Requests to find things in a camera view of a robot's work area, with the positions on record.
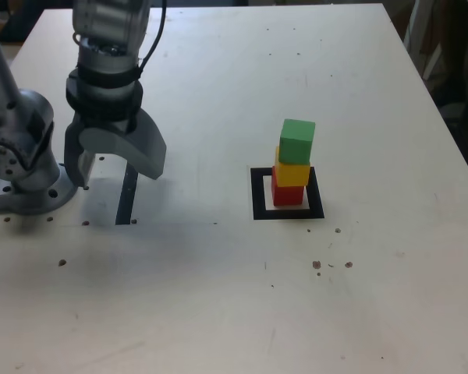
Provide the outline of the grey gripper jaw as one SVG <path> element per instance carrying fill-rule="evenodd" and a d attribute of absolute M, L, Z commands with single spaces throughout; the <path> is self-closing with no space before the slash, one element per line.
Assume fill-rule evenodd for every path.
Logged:
<path fill-rule="evenodd" d="M 92 153 L 115 154 L 135 170 L 158 179 L 164 170 L 167 146 L 154 120 L 140 109 L 130 121 L 128 132 L 116 128 L 85 128 L 79 135 L 80 145 Z"/>
<path fill-rule="evenodd" d="M 71 182 L 81 188 L 88 185 L 95 153 L 85 150 L 80 135 L 85 129 L 82 118 L 75 113 L 65 132 L 64 166 Z"/>

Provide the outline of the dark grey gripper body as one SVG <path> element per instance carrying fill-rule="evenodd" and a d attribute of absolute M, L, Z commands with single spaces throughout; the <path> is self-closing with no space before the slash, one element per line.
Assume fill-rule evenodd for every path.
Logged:
<path fill-rule="evenodd" d="M 80 123 L 83 128 L 98 128 L 111 132 L 131 133 L 136 128 L 134 118 L 124 118 L 123 120 L 114 121 L 99 118 L 90 118 L 88 116 L 76 113 L 73 117 L 73 122 Z"/>

